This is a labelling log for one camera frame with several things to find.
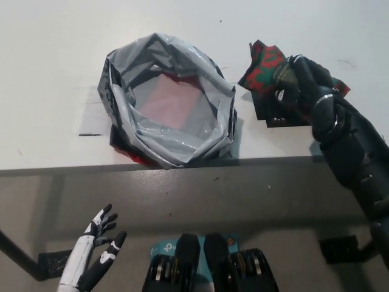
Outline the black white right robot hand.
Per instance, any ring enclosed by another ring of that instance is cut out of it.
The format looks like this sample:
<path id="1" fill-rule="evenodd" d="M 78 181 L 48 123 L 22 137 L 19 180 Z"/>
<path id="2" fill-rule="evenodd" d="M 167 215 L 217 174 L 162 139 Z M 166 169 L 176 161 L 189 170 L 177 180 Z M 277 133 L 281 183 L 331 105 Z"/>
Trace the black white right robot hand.
<path id="1" fill-rule="evenodd" d="M 334 87 L 329 71 L 301 54 L 280 63 L 272 81 L 277 103 L 300 115 L 308 115 L 318 98 Z"/>

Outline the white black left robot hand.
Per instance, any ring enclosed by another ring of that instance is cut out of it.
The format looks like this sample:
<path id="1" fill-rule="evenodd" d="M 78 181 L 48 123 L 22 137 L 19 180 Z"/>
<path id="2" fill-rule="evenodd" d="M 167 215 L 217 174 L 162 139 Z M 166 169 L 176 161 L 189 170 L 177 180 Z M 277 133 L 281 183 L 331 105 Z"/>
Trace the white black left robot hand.
<path id="1" fill-rule="evenodd" d="M 127 233 L 121 231 L 116 238 L 104 237 L 104 233 L 116 227 L 117 213 L 110 214 L 112 205 L 101 209 L 78 238 L 64 267 L 57 290 L 92 291 L 110 269 L 117 257 Z M 101 256 L 90 264 L 91 255 L 96 247 L 108 244 Z"/>

